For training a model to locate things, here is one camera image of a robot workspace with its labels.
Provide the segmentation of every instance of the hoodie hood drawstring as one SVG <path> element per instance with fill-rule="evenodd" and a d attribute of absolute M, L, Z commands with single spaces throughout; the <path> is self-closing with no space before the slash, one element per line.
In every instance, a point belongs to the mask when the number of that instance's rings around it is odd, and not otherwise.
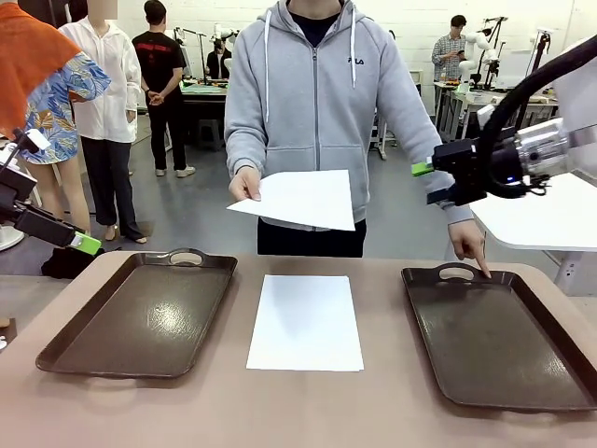
<path fill-rule="evenodd" d="M 351 69 L 353 70 L 353 89 L 356 89 L 356 61 L 354 60 L 354 29 L 356 28 L 356 9 L 353 7 L 353 23 L 351 23 Z"/>
<path fill-rule="evenodd" d="M 265 122 L 270 121 L 270 60 L 268 58 L 268 41 L 270 40 L 271 11 L 265 18 Z"/>
<path fill-rule="evenodd" d="M 268 55 L 268 44 L 270 41 L 271 10 L 265 16 L 265 121 L 270 121 L 270 58 Z M 356 29 L 356 8 L 353 7 L 351 22 L 351 70 L 353 76 L 353 89 L 356 89 L 356 59 L 354 54 L 354 39 Z"/>

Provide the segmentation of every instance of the white paper sheet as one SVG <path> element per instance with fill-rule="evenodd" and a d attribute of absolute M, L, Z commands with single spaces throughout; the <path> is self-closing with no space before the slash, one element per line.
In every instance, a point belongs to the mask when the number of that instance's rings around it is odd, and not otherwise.
<path fill-rule="evenodd" d="M 266 275 L 246 368 L 363 370 L 348 277 Z"/>
<path fill-rule="evenodd" d="M 354 231 L 348 171 L 279 173 L 261 181 L 261 201 L 245 200 L 229 210 L 338 231 Z"/>

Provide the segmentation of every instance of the brown tray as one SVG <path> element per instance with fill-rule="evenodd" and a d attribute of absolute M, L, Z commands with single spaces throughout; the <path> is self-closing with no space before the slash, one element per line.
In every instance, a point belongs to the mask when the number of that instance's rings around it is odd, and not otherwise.
<path fill-rule="evenodd" d="M 440 273 L 465 269 L 472 279 Z M 597 371 L 515 273 L 466 265 L 405 269 L 402 278 L 441 392 L 468 406 L 518 412 L 597 409 Z"/>
<path fill-rule="evenodd" d="M 192 254 L 198 262 L 176 262 Z M 195 249 L 131 256 L 39 354 L 42 371 L 173 379 L 188 373 L 237 260 Z"/>

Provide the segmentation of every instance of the plaid shirt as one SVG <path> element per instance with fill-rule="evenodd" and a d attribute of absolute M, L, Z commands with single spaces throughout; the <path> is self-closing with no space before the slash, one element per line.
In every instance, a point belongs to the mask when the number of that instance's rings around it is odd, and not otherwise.
<path fill-rule="evenodd" d="M 434 81 L 439 81 L 441 79 L 441 72 L 444 68 L 446 69 L 446 78 L 458 79 L 460 77 L 458 65 L 461 61 L 458 56 L 449 58 L 447 61 L 442 61 L 441 56 L 448 54 L 450 51 L 455 49 L 458 51 L 464 51 L 465 45 L 466 40 L 463 37 L 452 39 L 450 35 L 444 35 L 438 40 L 436 45 L 433 47 L 433 54 L 431 55 L 431 61 L 436 67 Z"/>

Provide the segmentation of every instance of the orange garment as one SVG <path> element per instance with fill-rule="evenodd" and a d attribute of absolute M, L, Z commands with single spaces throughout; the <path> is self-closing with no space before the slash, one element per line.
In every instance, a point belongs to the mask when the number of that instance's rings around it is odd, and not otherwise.
<path fill-rule="evenodd" d="M 80 51 L 16 3 L 0 5 L 0 133 L 24 127 L 31 92 Z"/>

